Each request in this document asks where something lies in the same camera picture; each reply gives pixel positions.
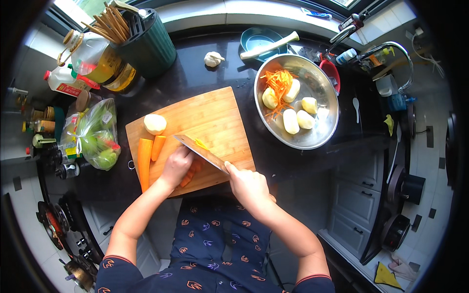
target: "toothpaste tube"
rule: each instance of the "toothpaste tube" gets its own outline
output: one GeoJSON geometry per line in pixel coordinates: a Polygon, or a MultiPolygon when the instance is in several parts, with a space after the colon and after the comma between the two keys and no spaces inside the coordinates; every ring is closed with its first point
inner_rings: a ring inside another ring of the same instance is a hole
{"type": "Polygon", "coordinates": [[[316,16],[316,17],[332,19],[332,15],[328,14],[328,13],[319,13],[319,12],[309,11],[306,8],[303,8],[303,7],[301,7],[301,11],[303,11],[303,13],[307,16],[316,16]]]}

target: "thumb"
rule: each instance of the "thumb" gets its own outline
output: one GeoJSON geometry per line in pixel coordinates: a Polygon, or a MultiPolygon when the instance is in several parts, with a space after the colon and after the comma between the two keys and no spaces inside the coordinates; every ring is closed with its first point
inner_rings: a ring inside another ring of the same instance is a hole
{"type": "Polygon", "coordinates": [[[239,172],[235,165],[231,164],[228,161],[225,161],[225,167],[227,168],[228,173],[230,173],[230,175],[236,176],[236,174],[239,172]]]}

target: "cleaver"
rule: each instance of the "cleaver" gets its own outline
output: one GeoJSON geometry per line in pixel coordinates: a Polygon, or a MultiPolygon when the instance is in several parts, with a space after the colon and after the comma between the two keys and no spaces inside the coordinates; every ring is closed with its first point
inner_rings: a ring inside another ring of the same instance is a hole
{"type": "Polygon", "coordinates": [[[199,146],[187,135],[173,135],[173,137],[180,141],[183,145],[187,146],[191,151],[204,158],[207,162],[217,167],[223,173],[229,174],[227,168],[225,167],[225,161],[212,154],[209,150],[199,146]]]}

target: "faucet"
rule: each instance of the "faucet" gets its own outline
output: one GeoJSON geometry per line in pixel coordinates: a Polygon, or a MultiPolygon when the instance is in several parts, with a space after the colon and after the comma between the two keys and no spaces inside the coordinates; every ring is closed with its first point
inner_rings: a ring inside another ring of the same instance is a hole
{"type": "Polygon", "coordinates": [[[398,93],[402,94],[404,92],[405,89],[409,88],[411,85],[412,85],[412,82],[414,81],[414,63],[412,63],[412,60],[410,59],[410,56],[409,54],[407,53],[406,49],[401,46],[400,44],[396,43],[396,42],[384,42],[376,47],[374,47],[373,49],[363,53],[363,54],[360,54],[360,55],[357,55],[356,57],[354,57],[352,60],[350,60],[350,63],[356,63],[356,62],[359,62],[360,64],[362,63],[363,59],[367,58],[367,57],[370,57],[371,55],[373,55],[375,52],[378,52],[378,51],[381,51],[383,50],[384,48],[387,48],[387,47],[396,47],[398,48],[399,50],[401,50],[404,55],[406,56],[407,58],[407,62],[409,63],[409,67],[410,67],[410,76],[409,76],[409,79],[406,81],[405,84],[403,84],[400,88],[397,89],[398,93]]]}
{"type": "Polygon", "coordinates": [[[353,32],[355,31],[355,26],[352,24],[352,25],[349,25],[348,27],[346,27],[345,29],[341,30],[337,35],[335,35],[334,37],[332,37],[329,42],[332,44],[329,49],[326,49],[325,51],[325,57],[331,61],[331,55],[334,56],[334,54],[330,53],[330,51],[332,51],[332,49],[334,49],[335,47],[337,47],[338,44],[340,44],[340,42],[342,42],[345,38],[347,38],[348,36],[350,36],[353,32]]]}

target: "cooking oil bottle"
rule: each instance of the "cooking oil bottle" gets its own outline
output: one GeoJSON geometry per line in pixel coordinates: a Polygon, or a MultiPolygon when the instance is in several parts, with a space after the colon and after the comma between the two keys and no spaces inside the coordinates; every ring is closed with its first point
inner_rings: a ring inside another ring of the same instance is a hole
{"type": "Polygon", "coordinates": [[[135,69],[117,55],[107,39],[94,32],[70,30],[63,43],[66,49],[59,54],[57,64],[64,66],[71,56],[75,72],[109,90],[122,91],[135,77],[135,69]],[[70,55],[62,62],[62,54],[67,49],[70,55]]]}

